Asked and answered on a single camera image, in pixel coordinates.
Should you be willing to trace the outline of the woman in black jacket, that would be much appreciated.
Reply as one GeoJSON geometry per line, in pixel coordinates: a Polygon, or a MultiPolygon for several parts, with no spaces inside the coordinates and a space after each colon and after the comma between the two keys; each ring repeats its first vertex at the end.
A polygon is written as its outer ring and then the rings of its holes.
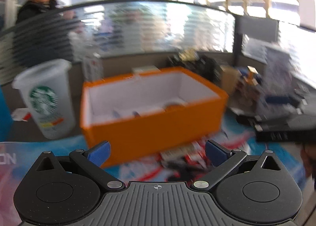
{"type": "Polygon", "coordinates": [[[13,38],[13,57],[29,68],[54,59],[74,61],[70,31],[77,23],[75,12],[59,12],[57,0],[27,0],[19,9],[13,38]]]}

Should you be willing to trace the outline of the black mesh desk organizer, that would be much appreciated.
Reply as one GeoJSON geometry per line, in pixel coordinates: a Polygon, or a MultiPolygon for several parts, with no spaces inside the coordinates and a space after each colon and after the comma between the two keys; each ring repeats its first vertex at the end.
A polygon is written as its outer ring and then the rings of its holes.
{"type": "Polygon", "coordinates": [[[168,56],[166,66],[182,67],[210,82],[218,83],[220,80],[220,62],[220,60],[209,57],[204,53],[199,54],[194,49],[187,49],[168,56]]]}

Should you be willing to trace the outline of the white green flat box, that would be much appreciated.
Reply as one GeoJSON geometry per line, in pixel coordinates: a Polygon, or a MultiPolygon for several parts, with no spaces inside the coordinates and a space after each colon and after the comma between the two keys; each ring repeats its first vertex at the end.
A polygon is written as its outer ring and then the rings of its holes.
{"type": "Polygon", "coordinates": [[[148,72],[159,72],[160,70],[156,66],[142,66],[142,67],[134,67],[132,68],[133,74],[144,74],[148,72]]]}

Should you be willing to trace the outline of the printed anime desk mat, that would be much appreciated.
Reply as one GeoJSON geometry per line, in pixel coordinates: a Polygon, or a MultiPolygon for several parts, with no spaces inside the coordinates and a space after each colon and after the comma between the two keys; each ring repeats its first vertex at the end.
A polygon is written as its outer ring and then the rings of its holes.
{"type": "MultiPolygon", "coordinates": [[[[1,225],[19,225],[21,220],[13,204],[13,195],[21,179],[37,157],[44,151],[55,155],[67,155],[77,148],[87,148],[82,135],[56,141],[37,142],[26,140],[22,135],[16,142],[1,143],[1,225]]],[[[306,185],[303,164],[279,144],[257,143],[254,131],[226,113],[221,130],[212,139],[228,149],[240,148],[251,155],[260,155],[270,149],[284,163],[301,189],[306,185]]],[[[129,181],[186,181],[197,179],[211,169],[206,158],[205,139],[177,148],[144,157],[139,160],[108,167],[106,172],[128,183],[129,181]]]]}

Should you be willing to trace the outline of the clear Starbucks plastic cup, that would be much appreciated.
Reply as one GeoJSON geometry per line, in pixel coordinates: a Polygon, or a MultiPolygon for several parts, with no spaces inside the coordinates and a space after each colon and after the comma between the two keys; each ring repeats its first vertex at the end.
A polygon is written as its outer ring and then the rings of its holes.
{"type": "Polygon", "coordinates": [[[50,60],[24,70],[12,82],[47,139],[65,137],[75,127],[68,76],[71,67],[65,59],[50,60]]]}

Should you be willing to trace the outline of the tan paper cup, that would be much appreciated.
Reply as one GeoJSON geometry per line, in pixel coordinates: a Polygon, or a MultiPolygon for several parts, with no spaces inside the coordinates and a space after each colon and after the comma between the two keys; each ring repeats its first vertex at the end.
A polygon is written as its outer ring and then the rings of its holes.
{"type": "Polygon", "coordinates": [[[231,66],[221,66],[221,88],[232,95],[236,90],[236,85],[241,77],[241,72],[231,66]]]}

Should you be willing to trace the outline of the striped glass partition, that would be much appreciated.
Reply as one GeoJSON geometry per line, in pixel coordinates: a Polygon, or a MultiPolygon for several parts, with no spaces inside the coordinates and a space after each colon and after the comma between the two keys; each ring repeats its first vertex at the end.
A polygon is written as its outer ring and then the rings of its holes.
{"type": "MultiPolygon", "coordinates": [[[[102,58],[147,53],[232,53],[235,17],[205,5],[168,0],[103,0],[58,11],[73,10],[77,21],[70,31],[74,61],[96,52],[102,58]]],[[[13,57],[13,26],[1,31],[1,84],[26,68],[13,57]]]]}

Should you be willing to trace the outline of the white printed pouch bag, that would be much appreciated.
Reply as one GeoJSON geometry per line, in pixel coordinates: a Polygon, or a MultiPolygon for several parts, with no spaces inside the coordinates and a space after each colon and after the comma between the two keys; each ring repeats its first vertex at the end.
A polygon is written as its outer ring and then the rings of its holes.
{"type": "Polygon", "coordinates": [[[277,47],[266,47],[266,66],[261,81],[256,113],[264,119],[280,117],[292,91],[289,53],[277,47]]]}

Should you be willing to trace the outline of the wooden rack model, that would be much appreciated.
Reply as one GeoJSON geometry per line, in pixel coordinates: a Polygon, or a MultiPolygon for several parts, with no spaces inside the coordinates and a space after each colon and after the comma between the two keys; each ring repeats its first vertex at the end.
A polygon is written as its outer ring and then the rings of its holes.
{"type": "Polygon", "coordinates": [[[247,107],[256,104],[262,91],[262,76],[255,67],[239,68],[241,76],[237,82],[237,90],[241,94],[239,102],[247,107]]]}

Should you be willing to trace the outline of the orange cardboard box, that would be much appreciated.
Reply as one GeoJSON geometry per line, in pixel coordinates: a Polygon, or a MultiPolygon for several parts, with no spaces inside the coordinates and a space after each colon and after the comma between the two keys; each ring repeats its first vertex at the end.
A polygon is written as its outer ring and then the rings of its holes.
{"type": "Polygon", "coordinates": [[[111,146],[103,167],[197,141],[219,131],[228,95],[187,69],[163,68],[85,82],[80,128],[89,147],[111,146]]]}

